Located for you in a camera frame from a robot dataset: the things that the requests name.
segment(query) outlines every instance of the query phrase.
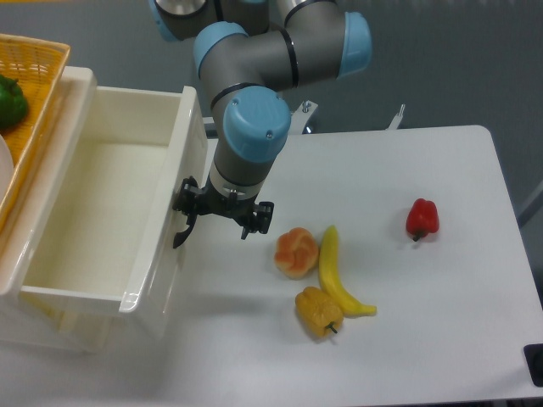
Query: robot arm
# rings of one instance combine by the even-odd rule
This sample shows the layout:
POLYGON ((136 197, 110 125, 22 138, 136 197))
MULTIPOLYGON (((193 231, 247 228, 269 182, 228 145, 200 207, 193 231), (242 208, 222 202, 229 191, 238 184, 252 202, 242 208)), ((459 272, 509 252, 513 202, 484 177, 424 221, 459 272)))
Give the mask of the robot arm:
MULTIPOLYGON (((216 12, 226 3, 151 1, 157 8, 192 3, 191 15, 202 21, 207 8, 216 12)), ((266 22, 266 32, 256 35, 245 29, 244 16, 254 8, 259 13, 252 15, 268 18, 267 2, 228 1, 232 7, 234 3, 241 24, 223 20, 207 25, 194 43, 219 141, 205 186, 199 188, 193 178, 182 184, 174 209, 188 217, 188 229, 177 234, 174 247, 186 240, 198 215, 211 213, 234 219, 243 228, 243 239, 249 233, 267 233, 273 203, 255 200, 290 127, 288 105, 276 92, 363 70, 372 54, 367 22, 358 13, 341 12, 334 1, 277 0, 285 28, 268 31, 266 22)), ((250 29, 262 30, 264 25, 256 20, 250 29)), ((175 31, 171 21, 168 29, 175 31)))

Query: wicker basket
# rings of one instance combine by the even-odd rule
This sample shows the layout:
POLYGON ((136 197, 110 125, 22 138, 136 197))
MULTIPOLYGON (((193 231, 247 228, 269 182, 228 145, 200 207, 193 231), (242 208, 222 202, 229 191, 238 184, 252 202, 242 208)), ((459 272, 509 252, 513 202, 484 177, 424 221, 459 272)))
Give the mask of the wicker basket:
POLYGON ((14 160, 14 175, 0 202, 0 242, 25 199, 26 189, 42 156, 52 120, 55 90, 70 56, 70 47, 23 36, 0 34, 0 74, 18 79, 29 113, 2 131, 14 160))

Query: white table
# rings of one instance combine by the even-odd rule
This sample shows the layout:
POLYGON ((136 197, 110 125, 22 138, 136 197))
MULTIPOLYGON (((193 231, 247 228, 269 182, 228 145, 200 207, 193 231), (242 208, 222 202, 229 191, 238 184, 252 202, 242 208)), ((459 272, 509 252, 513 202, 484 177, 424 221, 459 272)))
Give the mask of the white table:
MULTIPOLYGON (((208 165, 215 144, 210 144, 208 165)), ((290 137, 261 191, 267 235, 241 241, 198 219, 165 340, 114 326, 107 348, 72 354, 0 345, 0 404, 334 406, 542 397, 523 346, 543 313, 490 134, 481 127, 290 137), (413 243, 416 198, 440 215, 413 243), (309 337, 273 265, 294 226, 338 227, 345 286, 376 304, 332 339, 309 337)))

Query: banana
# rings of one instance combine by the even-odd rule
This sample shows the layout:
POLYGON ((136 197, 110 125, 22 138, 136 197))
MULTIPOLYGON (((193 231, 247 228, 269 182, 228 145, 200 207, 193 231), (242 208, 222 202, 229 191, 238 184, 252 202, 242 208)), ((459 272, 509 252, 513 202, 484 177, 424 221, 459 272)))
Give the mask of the banana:
POLYGON ((343 287, 338 271, 339 236, 335 226, 330 226, 322 238, 319 256, 319 282, 345 315, 364 316, 377 314, 377 307, 358 301, 343 287))

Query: green bell pepper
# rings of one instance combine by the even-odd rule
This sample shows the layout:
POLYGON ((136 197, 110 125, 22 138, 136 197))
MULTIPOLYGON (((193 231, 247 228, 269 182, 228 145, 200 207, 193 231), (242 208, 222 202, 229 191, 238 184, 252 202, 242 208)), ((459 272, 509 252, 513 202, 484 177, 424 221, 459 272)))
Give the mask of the green bell pepper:
POLYGON ((16 125, 28 113, 28 102, 17 80, 0 75, 0 130, 16 125))

